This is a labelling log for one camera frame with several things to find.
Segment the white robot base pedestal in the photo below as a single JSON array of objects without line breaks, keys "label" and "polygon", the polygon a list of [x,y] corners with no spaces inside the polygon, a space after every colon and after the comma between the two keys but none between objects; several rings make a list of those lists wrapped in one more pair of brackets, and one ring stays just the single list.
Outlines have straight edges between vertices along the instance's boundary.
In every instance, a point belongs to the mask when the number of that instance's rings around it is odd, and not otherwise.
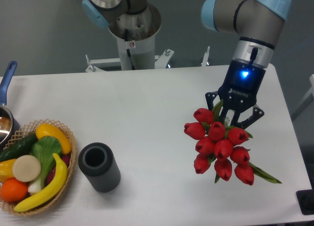
[{"label": "white robot base pedestal", "polygon": [[83,0],[82,8],[116,38],[122,70],[155,68],[155,36],[161,27],[156,7],[147,0]]}]

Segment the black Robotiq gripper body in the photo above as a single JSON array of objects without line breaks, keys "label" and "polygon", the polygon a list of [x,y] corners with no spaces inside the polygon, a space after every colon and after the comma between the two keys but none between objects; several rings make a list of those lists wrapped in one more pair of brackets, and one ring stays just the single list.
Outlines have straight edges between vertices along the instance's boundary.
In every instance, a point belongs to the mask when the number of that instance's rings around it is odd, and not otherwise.
[{"label": "black Robotiq gripper body", "polygon": [[231,61],[222,86],[218,89],[223,101],[221,117],[229,110],[234,111],[234,119],[253,107],[257,102],[257,93],[265,75],[265,70],[240,61]]}]

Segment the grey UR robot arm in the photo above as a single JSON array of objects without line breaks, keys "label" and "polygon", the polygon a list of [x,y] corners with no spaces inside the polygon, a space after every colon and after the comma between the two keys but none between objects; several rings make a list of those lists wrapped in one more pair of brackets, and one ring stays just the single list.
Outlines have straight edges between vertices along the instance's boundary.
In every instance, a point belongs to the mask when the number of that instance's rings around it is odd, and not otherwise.
[{"label": "grey UR robot arm", "polygon": [[217,32],[240,36],[222,86],[205,94],[208,108],[231,125],[246,129],[264,115],[257,105],[257,93],[273,56],[291,0],[206,0],[201,9],[202,24]]}]

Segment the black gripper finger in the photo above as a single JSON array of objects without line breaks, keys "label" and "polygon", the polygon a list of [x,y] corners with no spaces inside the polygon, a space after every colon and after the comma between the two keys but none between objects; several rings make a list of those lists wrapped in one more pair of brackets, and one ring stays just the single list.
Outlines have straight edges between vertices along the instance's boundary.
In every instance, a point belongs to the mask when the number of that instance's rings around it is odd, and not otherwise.
[{"label": "black gripper finger", "polygon": [[212,112],[215,111],[216,109],[221,110],[223,107],[223,99],[220,97],[218,91],[214,92],[207,92],[205,94],[206,102],[208,109],[211,110]]},{"label": "black gripper finger", "polygon": [[246,120],[241,121],[241,122],[239,121],[232,122],[232,125],[241,129],[246,129],[263,116],[264,116],[264,111],[257,104],[255,104],[252,107],[252,115],[250,117],[248,117]]}]

